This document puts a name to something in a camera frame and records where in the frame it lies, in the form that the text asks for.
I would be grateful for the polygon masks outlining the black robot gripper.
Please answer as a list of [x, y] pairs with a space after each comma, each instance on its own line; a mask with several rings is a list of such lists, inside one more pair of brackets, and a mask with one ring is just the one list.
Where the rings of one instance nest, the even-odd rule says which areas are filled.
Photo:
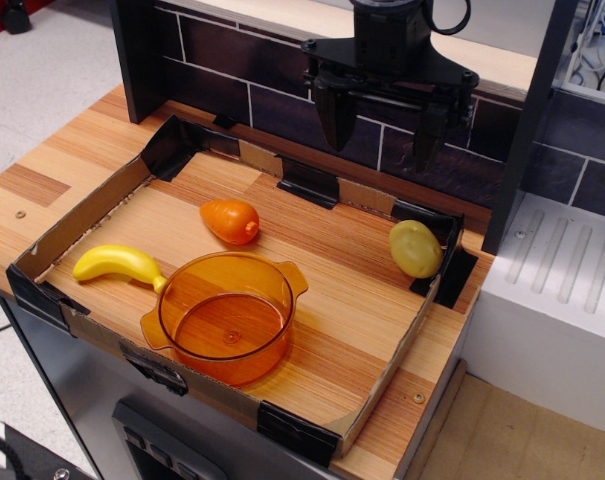
[[345, 148], [353, 135], [358, 99], [422, 111], [413, 141], [415, 171], [427, 171], [442, 149], [448, 117], [467, 120], [479, 83], [472, 70], [444, 57], [433, 32], [452, 36], [471, 18], [440, 28], [432, 1], [354, 1], [354, 33], [348, 38], [309, 39], [305, 84], [311, 91], [328, 145]]

